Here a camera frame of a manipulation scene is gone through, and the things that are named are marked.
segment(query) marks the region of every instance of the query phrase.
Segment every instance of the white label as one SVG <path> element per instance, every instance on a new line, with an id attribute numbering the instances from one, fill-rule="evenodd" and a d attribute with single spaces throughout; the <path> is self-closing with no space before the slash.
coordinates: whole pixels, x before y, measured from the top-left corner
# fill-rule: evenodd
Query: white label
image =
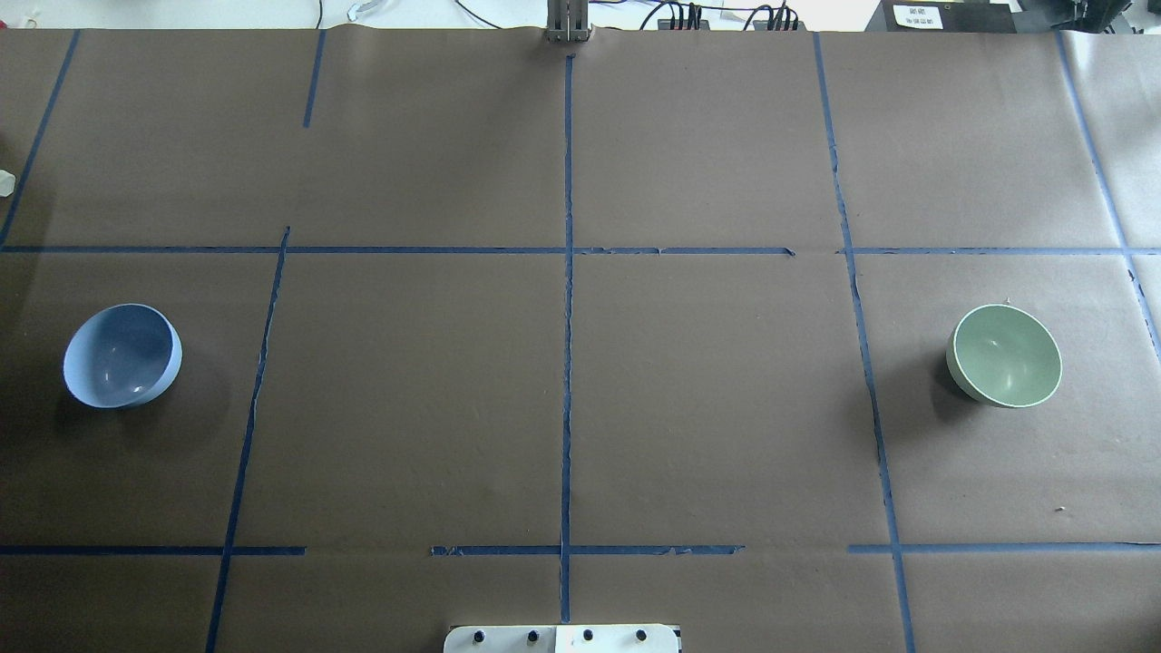
<path id="1" fill-rule="evenodd" d="M 915 7 L 913 5 L 895 5 L 895 23 L 899 27 L 915 29 L 943 29 L 939 20 L 939 7 Z"/>

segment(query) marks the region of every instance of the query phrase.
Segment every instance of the bowl rim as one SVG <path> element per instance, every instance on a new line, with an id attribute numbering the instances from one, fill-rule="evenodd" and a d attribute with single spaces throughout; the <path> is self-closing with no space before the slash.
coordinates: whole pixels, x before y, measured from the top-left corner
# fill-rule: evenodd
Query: bowl rim
<path id="1" fill-rule="evenodd" d="M 134 403 L 131 401 L 130 402 L 118 402 L 118 403 L 103 403 L 103 402 L 86 401 L 85 399 L 81 399 L 80 396 L 78 396 L 77 392 L 73 389 L 73 385 L 70 382 L 70 379 L 68 379 L 68 376 L 70 376 L 70 374 L 68 374 L 68 359 L 71 357 L 73 357 L 73 356 L 80 356 L 80 353 L 77 352 L 73 349 L 73 345 L 77 342 L 77 336 L 79 336 L 80 332 L 84 331 L 85 328 L 89 325 L 89 323 L 92 323 L 98 317 L 101 317 L 106 313 L 111 313 L 111 311 L 117 310 L 117 309 L 130 308 L 130 307 L 132 307 L 132 308 L 149 309 L 154 315 L 157 315 L 158 317 L 161 318 L 161 323 L 166 325 L 166 331 L 168 332 L 168 336 L 170 336 L 170 360 L 171 361 L 173 360 L 173 351 L 174 351 L 174 349 L 176 346 L 176 338 L 175 338 L 176 333 L 174 332 L 173 324 L 170 322 L 170 318 L 166 317 L 164 313 L 161 313 L 160 310 L 158 310 L 158 309 L 156 309 L 156 308 L 153 308 L 153 307 L 151 307 L 149 304 L 143 304 L 143 303 L 137 303 L 137 302 L 125 302 L 125 303 L 118 303 L 118 304 L 113 304 L 113 306 L 102 308 L 101 310 L 99 310 L 99 311 L 94 313 L 93 315 L 91 315 L 88 317 L 88 320 L 86 320 L 85 322 L 82 322 L 81 325 L 78 326 L 75 331 L 73 331 L 73 335 L 68 338 L 68 345 L 65 346 L 65 356 L 64 356 L 64 358 L 60 361 L 60 373 L 62 373 L 62 376 L 64 376 L 65 388 L 68 390 L 68 394 L 71 394 L 73 396 L 73 399 L 75 399 L 77 401 L 84 403 L 85 406 L 88 406 L 89 408 L 127 408 L 129 406 L 132 406 L 132 403 Z M 150 388 L 152 389 L 153 387 L 156 387 L 161 381 L 161 379 L 164 379 L 164 378 L 165 378 L 165 372 L 163 371 L 163 373 L 157 379 L 154 379 L 153 382 L 150 385 Z"/>
<path id="2" fill-rule="evenodd" d="M 964 326 L 964 323 L 967 322 L 967 320 L 969 317 L 972 317 L 973 315 L 975 315 L 976 313 L 979 313 L 981 310 L 989 309 L 989 308 L 1000 308 L 1000 309 L 1004 309 L 1004 310 L 1015 310 L 1016 313 L 1018 313 L 1021 315 L 1024 315 L 1025 317 L 1027 317 L 1032 322 L 1034 322 L 1036 325 L 1039 326 L 1041 331 L 1044 331 L 1044 335 L 1048 337 L 1048 342 L 1052 343 L 1052 350 L 1054 352 L 1057 352 L 1057 382 L 1053 383 L 1052 389 L 1048 390 L 1048 393 L 1046 393 L 1038 401 L 1033 401 L 1031 403 L 1009 403 L 1007 401 L 1001 401 L 1001 400 L 991 396 L 990 393 L 986 393 L 982 389 L 980 389 L 980 387 L 978 385 L 975 385 L 975 382 L 972 380 L 972 378 L 964 369 L 964 365 L 962 365 L 962 363 L 960 363 L 960 359 L 959 359 L 959 331 Z M 986 303 L 983 306 L 978 306 L 978 307 L 973 308 L 972 310 L 967 311 L 967 314 L 964 315 L 964 317 L 959 318 L 959 322 L 956 324 L 956 330 L 952 331 L 951 338 L 952 338 L 952 340 L 951 340 L 952 342 L 952 346 L 951 346 L 952 354 L 954 354 L 954 357 L 956 357 L 956 365 L 959 367 L 960 373 L 964 376 L 964 381 L 966 381 L 967 385 L 972 386 L 972 389 L 974 389 L 975 392 L 980 393 L 980 396 L 986 397 L 988 401 L 995 403 L 996 406 L 1001 406 L 1001 407 L 1004 407 L 1004 408 L 1032 408 L 1033 406 L 1039 406 L 1039 404 L 1048 401 L 1050 399 L 1052 399 L 1052 395 L 1057 394 L 1057 389 L 1060 388 L 1060 381 L 1061 381 L 1061 379 L 1063 379 L 1063 375 L 1065 375 L 1065 359 L 1060 354 L 1060 345 L 1057 344 L 1057 338 L 1052 335 L 1052 331 L 1050 331 L 1048 328 L 1045 326 L 1043 322 L 1040 322 L 1039 320 L 1037 320 L 1034 315 L 1032 315 L 1031 313 L 1029 313 L 1026 310 L 1016 308 L 1016 307 L 1014 307 L 1011 304 L 1007 304 L 1007 303 Z"/>

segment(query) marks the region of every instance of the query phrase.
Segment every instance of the blue bowl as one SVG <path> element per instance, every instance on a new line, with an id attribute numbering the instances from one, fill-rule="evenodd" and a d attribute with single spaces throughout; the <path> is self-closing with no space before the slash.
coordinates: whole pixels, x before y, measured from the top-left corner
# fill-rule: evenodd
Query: blue bowl
<path id="1" fill-rule="evenodd" d="M 89 317 L 65 350 L 65 386 L 93 408 L 157 399 L 181 367 L 181 339 L 156 309 L 123 303 Z"/>

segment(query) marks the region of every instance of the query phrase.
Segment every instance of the bundle of black cables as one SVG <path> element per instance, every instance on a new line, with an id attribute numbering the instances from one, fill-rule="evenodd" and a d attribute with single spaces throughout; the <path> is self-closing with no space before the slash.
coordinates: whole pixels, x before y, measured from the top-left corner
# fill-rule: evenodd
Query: bundle of black cables
<path id="1" fill-rule="evenodd" d="M 770 5 L 763 5 L 757 9 L 750 12 L 750 17 L 745 20 L 745 24 L 742 26 L 742 31 L 750 28 L 750 23 L 753 22 L 753 17 L 758 15 L 759 12 L 767 12 L 770 19 L 766 21 L 767 31 L 794 31 L 798 29 L 799 20 L 798 12 L 791 9 L 786 6 L 786 0 L 783 0 L 780 7 L 774 10 Z"/>
<path id="2" fill-rule="evenodd" d="M 646 20 L 641 21 L 641 27 L 637 29 L 644 29 L 649 24 L 649 19 L 654 17 L 654 14 L 661 10 L 662 7 L 669 7 L 669 29 L 701 29 L 701 9 L 698 5 L 690 2 L 690 15 L 685 15 L 685 5 L 680 2 L 662 2 L 649 12 Z M 677 12 L 673 12 L 673 7 L 677 7 Z"/>

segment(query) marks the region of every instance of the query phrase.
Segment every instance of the black box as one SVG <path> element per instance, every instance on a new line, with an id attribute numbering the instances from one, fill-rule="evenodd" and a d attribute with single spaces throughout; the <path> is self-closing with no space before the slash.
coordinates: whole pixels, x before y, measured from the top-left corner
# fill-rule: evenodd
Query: black box
<path id="1" fill-rule="evenodd" d="M 1016 23 L 1008 5 L 881 0 L 866 31 L 1016 34 Z"/>

